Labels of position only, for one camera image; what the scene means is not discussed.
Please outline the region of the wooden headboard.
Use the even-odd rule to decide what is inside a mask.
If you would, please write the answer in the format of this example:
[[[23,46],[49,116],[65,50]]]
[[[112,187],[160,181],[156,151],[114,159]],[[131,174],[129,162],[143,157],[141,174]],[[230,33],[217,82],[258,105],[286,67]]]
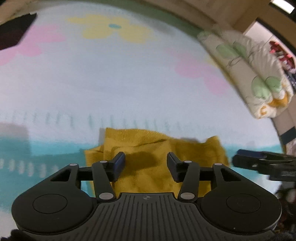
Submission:
[[[231,29],[247,11],[253,1],[159,1],[147,0],[153,6],[169,11],[191,23],[210,28],[219,24],[222,28]]]

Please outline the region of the yellow knit sweater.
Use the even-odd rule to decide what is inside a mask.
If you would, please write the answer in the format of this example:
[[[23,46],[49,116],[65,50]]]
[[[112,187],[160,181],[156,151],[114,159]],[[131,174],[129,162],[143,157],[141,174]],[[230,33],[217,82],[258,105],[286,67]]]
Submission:
[[[167,168],[167,154],[173,152],[181,161],[192,161],[200,167],[215,163],[229,165],[219,138],[205,142],[172,138],[163,133],[139,129],[105,130],[102,145],[85,150],[87,166],[97,161],[109,161],[119,152],[125,153],[125,167],[119,179],[112,183],[117,196],[125,193],[164,193],[178,195],[181,184],[176,183]]]

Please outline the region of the floral bed sheet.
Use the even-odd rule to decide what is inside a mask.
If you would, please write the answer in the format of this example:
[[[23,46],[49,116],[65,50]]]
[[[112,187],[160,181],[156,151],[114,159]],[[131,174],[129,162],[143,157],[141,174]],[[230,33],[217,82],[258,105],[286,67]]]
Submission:
[[[37,1],[30,29],[1,51],[1,231],[23,191],[100,145],[106,128],[220,138],[280,152],[197,41],[198,29],[131,1]]]

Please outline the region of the pile of clothes on shelf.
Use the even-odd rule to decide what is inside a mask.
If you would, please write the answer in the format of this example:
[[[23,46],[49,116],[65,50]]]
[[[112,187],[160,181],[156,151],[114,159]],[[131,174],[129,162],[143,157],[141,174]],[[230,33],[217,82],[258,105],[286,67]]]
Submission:
[[[285,51],[279,42],[269,41],[270,53],[274,54],[281,62],[282,69],[285,72],[292,87],[295,89],[295,60],[293,56]]]

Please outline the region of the dark maroon folded garment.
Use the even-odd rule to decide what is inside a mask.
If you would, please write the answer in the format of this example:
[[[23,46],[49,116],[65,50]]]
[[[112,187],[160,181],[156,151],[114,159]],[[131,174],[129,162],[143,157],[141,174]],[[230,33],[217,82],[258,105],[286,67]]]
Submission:
[[[26,14],[2,24],[0,30],[0,50],[16,46],[36,20],[36,17],[37,13]]]

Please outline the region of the floral folded duvet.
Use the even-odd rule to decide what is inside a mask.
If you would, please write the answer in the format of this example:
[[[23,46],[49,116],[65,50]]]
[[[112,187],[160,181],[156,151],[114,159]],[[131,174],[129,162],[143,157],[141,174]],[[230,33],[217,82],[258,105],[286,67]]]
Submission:
[[[235,30],[197,35],[203,47],[233,81],[256,118],[274,118],[287,109],[293,89],[281,62],[262,44]]]

